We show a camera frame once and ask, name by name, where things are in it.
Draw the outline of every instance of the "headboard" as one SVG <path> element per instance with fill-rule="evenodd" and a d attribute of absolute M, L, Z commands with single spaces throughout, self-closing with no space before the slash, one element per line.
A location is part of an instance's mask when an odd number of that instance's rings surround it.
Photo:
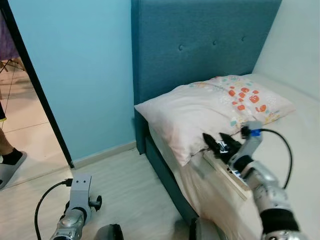
<path fill-rule="evenodd" d="M 134 104 L 179 85 L 253 71 L 281 0 L 132 0 Z M 135 111 L 139 152 L 148 123 Z"/>

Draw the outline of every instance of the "white bed sheet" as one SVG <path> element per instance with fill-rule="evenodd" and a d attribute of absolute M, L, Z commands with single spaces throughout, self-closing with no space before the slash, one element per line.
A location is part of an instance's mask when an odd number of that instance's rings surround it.
<path fill-rule="evenodd" d="M 262 75 L 247 77 L 289 99 L 296 107 L 295 112 L 265 128 L 280 132 L 291 145 L 294 166 L 287 193 L 302 231 L 310 240 L 316 240 L 320 236 L 319 102 Z M 166 142 L 150 126 L 149 129 L 182 194 L 199 216 L 214 221 L 230 240 L 260 239 L 261 221 L 249 191 L 245 192 L 246 199 L 241 197 L 225 176 L 203 158 L 202 152 L 186 166 L 180 166 Z M 234 137 L 241 141 L 239 134 Z M 253 158 L 270 168 L 280 183 L 285 181 L 289 157 L 276 135 L 263 133 L 263 142 Z"/>

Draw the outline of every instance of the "door frame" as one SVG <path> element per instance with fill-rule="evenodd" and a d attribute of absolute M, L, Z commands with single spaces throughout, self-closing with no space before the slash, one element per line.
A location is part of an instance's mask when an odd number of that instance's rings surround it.
<path fill-rule="evenodd" d="M 70 155 L 69 150 L 67 148 L 66 142 L 61 134 L 61 131 L 59 129 L 59 126 L 57 124 L 55 116 L 50 108 L 50 105 L 48 103 L 46 95 L 41 87 L 37 73 L 34 69 L 34 66 L 33 66 L 31 60 L 30 60 L 28 51 L 26 49 L 24 41 L 23 41 L 21 34 L 19 32 L 15 17 L 11 11 L 8 0 L 0 0 L 0 11 L 3 15 L 3 18 L 5 19 L 6 25 L 9 29 L 9 32 L 11 34 L 11 37 L 12 37 L 13 42 L 15 44 L 15 47 L 21 57 L 21 60 L 24 64 L 26 72 L 29 75 L 30 81 L 34 87 L 34 90 L 35 90 L 39 100 L 40 100 L 40 103 L 43 107 L 43 110 L 44 110 L 48 120 L 49 120 L 49 123 L 51 124 L 53 132 L 59 142 L 59 145 L 62 149 L 62 152 L 65 156 L 65 159 L 66 159 L 67 163 L 69 164 L 70 168 L 74 168 L 75 166 L 72 162 L 71 155 Z"/>

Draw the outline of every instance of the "pillow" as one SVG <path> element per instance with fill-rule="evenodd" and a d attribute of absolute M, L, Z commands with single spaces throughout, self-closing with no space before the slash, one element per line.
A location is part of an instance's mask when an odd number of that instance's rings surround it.
<path fill-rule="evenodd" d="M 272 122 L 294 110 L 292 103 L 248 78 L 229 75 L 181 85 L 135 106 L 186 165 L 208 148 L 202 133 L 220 140 L 246 121 Z"/>

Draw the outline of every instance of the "floor tile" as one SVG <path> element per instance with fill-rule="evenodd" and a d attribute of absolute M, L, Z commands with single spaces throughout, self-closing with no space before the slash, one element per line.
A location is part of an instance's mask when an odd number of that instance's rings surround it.
<path fill-rule="evenodd" d="M 2 95 L 2 99 L 6 99 L 9 96 L 11 82 L 13 78 L 14 72 L 4 72 L 0 73 L 0 91 Z"/>
<path fill-rule="evenodd" d="M 7 120 L 3 131 L 10 132 L 48 122 L 48 118 L 35 91 L 13 93 L 9 96 L 6 112 Z"/>
<path fill-rule="evenodd" d="M 11 82 L 11 94 L 21 94 L 28 91 L 34 91 L 30 78 L 25 71 L 14 72 Z"/>
<path fill-rule="evenodd" d="M 49 123 L 7 132 L 5 136 L 12 146 L 28 154 L 6 188 L 68 166 Z"/>

